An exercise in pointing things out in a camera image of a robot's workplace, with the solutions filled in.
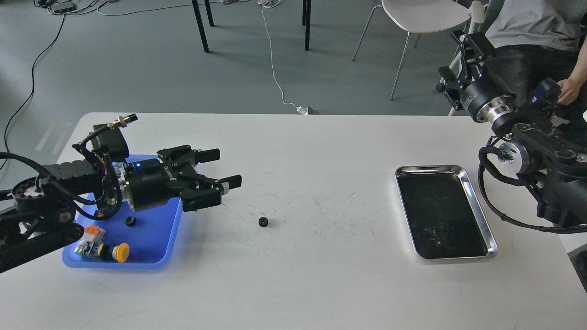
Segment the table surface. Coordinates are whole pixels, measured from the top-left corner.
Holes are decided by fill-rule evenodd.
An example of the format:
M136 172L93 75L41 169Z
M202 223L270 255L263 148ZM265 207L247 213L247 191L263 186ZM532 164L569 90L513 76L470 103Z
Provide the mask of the table surface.
M68 144L118 115L86 115ZM3 273L0 328L585 329L587 294L559 238L502 223L483 201L495 258L431 264L414 254L395 170L458 164L477 186L488 124L138 116L123 129L131 153L219 148L221 159L198 171L241 174L242 187L221 206L183 214L171 260L159 270L68 268L55 251ZM74 159L66 149L59 162ZM487 190L514 218L541 222L523 188L488 179ZM268 227L258 225L261 216Z

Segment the gray floor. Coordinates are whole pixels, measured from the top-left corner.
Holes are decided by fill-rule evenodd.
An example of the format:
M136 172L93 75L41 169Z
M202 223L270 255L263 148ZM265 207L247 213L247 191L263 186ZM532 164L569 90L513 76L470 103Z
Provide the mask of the gray floor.
M120 0L101 11L120 14L189 3ZM435 85L437 68L450 62L456 48L449 32L423 35L417 47L409 48L394 101L389 96L406 33L381 9L351 61L376 3L314 0L309 52L304 51L302 0L282 0L264 9L286 102L310 105L322 115L448 113ZM271 75L269 41L256 0L212 4L212 13L217 26L205 26L208 54L190 6L116 17L68 16L58 41L36 65L35 94L11 125L10 150L54 163L63 140L89 112L295 114L294 106L282 104ZM51 43L61 20L29 0L0 2L0 127L30 94L33 61ZM10 162L0 173L1 187L10 188L28 174Z

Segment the table leg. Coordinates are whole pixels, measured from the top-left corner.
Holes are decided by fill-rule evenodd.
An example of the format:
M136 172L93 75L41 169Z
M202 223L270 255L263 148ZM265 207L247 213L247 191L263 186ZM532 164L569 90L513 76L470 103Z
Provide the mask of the table leg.
M306 25L306 0L302 2L302 25Z
M306 2L306 50L310 50L310 13L312 7L312 0L305 0Z
M204 5L206 6L206 14L208 15L208 23L210 26L214 27L214 20L212 19L212 10L210 9L210 0L204 0Z
M206 40L206 32L204 31L204 24L202 23L202 15L200 15L200 8L198 7L198 0L191 0L191 4L194 7L195 20L198 22L198 30L200 30L200 37L202 38L204 52L210 53L210 49L208 48L208 40Z

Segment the stainless steel tray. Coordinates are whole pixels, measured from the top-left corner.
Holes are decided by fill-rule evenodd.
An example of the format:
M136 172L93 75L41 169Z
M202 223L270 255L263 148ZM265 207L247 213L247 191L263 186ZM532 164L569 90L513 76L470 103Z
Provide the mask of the stainless steel tray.
M416 254L425 260L488 258L497 243L458 165L404 166L397 186Z

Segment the plastic tray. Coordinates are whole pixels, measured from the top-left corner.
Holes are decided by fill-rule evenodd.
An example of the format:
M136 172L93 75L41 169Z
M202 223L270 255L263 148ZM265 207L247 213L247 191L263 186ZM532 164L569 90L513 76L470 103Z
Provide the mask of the plastic tray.
M155 156L131 155L127 161L138 161ZM93 214L95 206L84 206L83 210ZM128 227L124 220L132 215L137 223ZM130 247L126 262L101 261L92 257L77 255L74 249L77 242L63 248L62 260L68 267L75 268L107 268L117 270L153 270L163 266L171 257L176 240L177 228L181 218L181 202L172 198L163 206L140 212L133 212L125 202L120 211L112 218L104 221L90 220L79 215L76 222L82 226L95 224L106 230L106 244L127 243Z

